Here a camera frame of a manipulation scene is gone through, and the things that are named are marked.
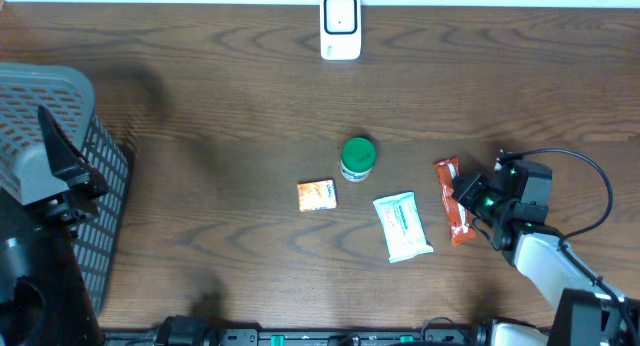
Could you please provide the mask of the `red snack bar wrapper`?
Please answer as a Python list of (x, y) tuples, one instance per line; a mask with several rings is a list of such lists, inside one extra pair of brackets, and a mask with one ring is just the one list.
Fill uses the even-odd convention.
[(459, 160), (457, 157), (443, 159), (436, 162), (434, 168), (438, 175), (441, 199), (449, 222), (451, 243), (458, 246), (476, 237), (476, 232), (471, 227), (469, 212), (453, 198), (453, 180), (459, 175)]

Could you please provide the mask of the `teal wet wipes pack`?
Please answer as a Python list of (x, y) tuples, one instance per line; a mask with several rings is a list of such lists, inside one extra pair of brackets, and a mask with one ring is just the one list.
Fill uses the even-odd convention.
[(383, 227), (390, 263), (434, 252), (425, 236), (412, 191), (378, 198), (373, 206)]

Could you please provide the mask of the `green lid white jar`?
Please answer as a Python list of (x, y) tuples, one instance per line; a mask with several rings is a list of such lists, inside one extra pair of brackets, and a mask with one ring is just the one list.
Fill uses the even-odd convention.
[(369, 139), (351, 138), (345, 142), (341, 151), (341, 174), (350, 182), (361, 182), (371, 174), (376, 158), (375, 145)]

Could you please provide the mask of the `orange small packet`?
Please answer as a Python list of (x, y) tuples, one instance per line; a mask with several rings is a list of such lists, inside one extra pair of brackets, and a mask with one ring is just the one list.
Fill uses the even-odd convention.
[(322, 180), (297, 185), (299, 211), (330, 210), (337, 207), (333, 180)]

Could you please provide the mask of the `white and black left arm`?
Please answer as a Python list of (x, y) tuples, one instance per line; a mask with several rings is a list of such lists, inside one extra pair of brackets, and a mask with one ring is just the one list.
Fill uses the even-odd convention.
[(102, 345), (71, 228), (98, 215), (108, 184), (44, 106), (38, 121), (50, 173), (68, 188), (27, 206), (1, 193), (1, 342)]

